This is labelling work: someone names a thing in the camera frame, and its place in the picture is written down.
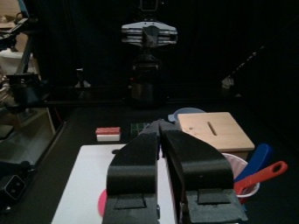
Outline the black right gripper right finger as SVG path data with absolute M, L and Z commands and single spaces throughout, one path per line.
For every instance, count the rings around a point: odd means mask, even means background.
M 158 122 L 177 224 L 233 224 L 248 217 L 233 191 L 228 160 L 204 141 Z

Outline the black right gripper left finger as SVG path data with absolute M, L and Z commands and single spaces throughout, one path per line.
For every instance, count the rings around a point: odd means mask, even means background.
M 152 122 L 117 151 L 106 169 L 101 224 L 158 224 L 158 122 Z

